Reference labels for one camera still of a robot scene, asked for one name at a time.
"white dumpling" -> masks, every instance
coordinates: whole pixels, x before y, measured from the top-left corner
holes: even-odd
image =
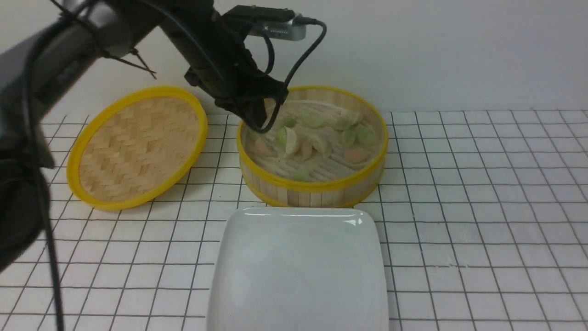
[[[359,144],[364,146],[373,146],[377,144],[377,136],[367,125],[360,124],[355,128],[355,134]]]
[[[284,127],[284,129],[286,130],[286,151],[284,152],[284,157],[291,158],[300,149],[300,138],[293,128]]]
[[[281,127],[276,131],[274,142],[280,148],[286,148],[286,127]]]
[[[304,124],[305,127],[312,129],[320,128],[325,123],[322,118],[313,114],[302,114],[300,119],[302,120],[302,124]]]
[[[310,140],[312,147],[316,149],[321,155],[323,155],[323,158],[329,158],[331,153],[333,153],[333,147],[327,141],[327,139],[321,135],[313,134],[310,135],[308,139]]]
[[[339,118],[337,119],[337,122],[335,122],[333,128],[336,131],[344,131],[361,122],[362,119],[363,114],[361,112],[341,109],[341,114],[339,114]]]
[[[282,121],[282,126],[287,128],[293,128],[296,125],[296,119],[293,117],[286,117]]]
[[[345,129],[341,133],[341,145],[343,145],[343,147],[351,147],[355,143],[355,136],[356,134],[354,130]]]

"woven bamboo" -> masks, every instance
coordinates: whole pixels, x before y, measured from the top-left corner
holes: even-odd
[[[92,136],[79,163],[90,196],[124,201],[164,183],[186,161],[198,135],[186,101],[154,97],[118,111]]]
[[[267,102],[266,106],[268,112],[273,110],[272,102]],[[303,136],[318,133],[332,142],[331,157],[324,160],[321,155],[314,155],[311,159],[315,165],[310,174],[313,181],[309,183],[287,179],[297,168],[308,164],[308,161],[303,161],[301,157],[284,159],[281,156],[256,155],[252,148],[256,135],[241,124],[237,139],[240,167],[243,179],[251,191],[273,206],[346,207],[365,199],[377,187],[381,178],[388,142],[382,117],[367,101],[334,88],[294,88],[280,110],[277,123],[286,117],[298,117],[299,122],[299,116],[303,113],[334,122],[342,109],[362,112],[363,122],[372,128],[380,143],[367,148],[370,152],[367,161],[349,164],[342,156],[344,148],[339,142],[339,132],[328,125],[315,129],[296,125],[296,131]],[[274,136],[275,130],[272,129],[264,138],[273,141]]]

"white square plate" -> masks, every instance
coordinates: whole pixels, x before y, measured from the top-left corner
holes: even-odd
[[[372,218],[354,209],[248,208],[229,220],[208,331],[387,331]]]

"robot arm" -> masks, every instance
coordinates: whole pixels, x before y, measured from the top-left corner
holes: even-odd
[[[45,229],[62,330],[49,194],[39,169],[54,166],[39,131],[45,114],[98,58],[122,61],[161,27],[190,66],[188,82],[264,133],[275,121],[294,72],[324,38],[326,25],[287,9],[237,6],[220,15],[213,0],[64,0],[59,6],[63,17],[56,24],[0,55],[0,272]],[[273,55],[261,71],[243,43],[248,35],[263,36],[273,54],[269,38],[301,40],[311,24],[323,32],[284,82],[268,76]],[[269,121],[263,104],[267,98],[276,101]]]

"steamer basket slat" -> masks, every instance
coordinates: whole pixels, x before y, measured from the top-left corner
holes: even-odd
[[[306,108],[304,103],[307,101],[318,106]],[[241,122],[237,132],[239,163],[245,183],[253,194],[271,206],[289,207],[351,207],[365,199],[377,187],[384,169],[388,132],[379,112],[360,97],[330,87],[292,88],[286,99],[288,102],[300,104],[300,109],[310,114],[319,109],[322,117],[330,116],[326,111],[328,107],[360,111],[363,113],[363,121],[371,127],[380,143],[373,157],[358,167],[344,165],[342,147],[337,142],[333,143],[333,156],[313,170],[312,178],[315,181],[303,183],[284,178],[300,166],[296,161],[277,160],[277,157],[264,159],[250,153],[248,136],[251,131]],[[273,104],[273,101],[266,103],[269,112],[273,110]],[[312,129],[302,127],[300,130],[306,135]],[[274,130],[270,130],[266,136],[272,140]],[[334,168],[345,175],[335,177]]]

